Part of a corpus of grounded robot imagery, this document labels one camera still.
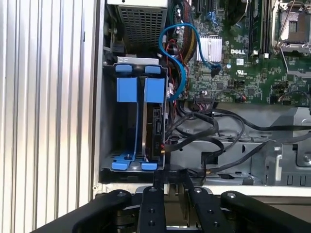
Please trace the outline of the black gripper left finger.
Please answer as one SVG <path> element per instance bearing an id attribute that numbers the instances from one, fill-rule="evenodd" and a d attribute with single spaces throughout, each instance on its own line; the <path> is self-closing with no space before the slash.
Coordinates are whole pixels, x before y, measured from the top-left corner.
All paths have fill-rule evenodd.
<path id="1" fill-rule="evenodd" d="M 163 172 L 154 173 L 153 185 L 140 194 L 117 189 L 34 230 L 34 233 L 99 233 L 104 228 L 116 230 L 117 212 L 139 207 L 138 233 L 165 233 Z"/>

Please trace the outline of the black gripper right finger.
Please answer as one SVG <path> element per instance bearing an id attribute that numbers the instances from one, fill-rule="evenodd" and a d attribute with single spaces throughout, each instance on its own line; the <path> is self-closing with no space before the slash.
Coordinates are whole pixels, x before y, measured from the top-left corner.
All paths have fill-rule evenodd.
<path id="1" fill-rule="evenodd" d="M 219 198 L 194 186 L 186 169 L 179 181 L 188 195 L 204 233 L 309 233 L 311 225 L 295 216 L 237 191 Z"/>

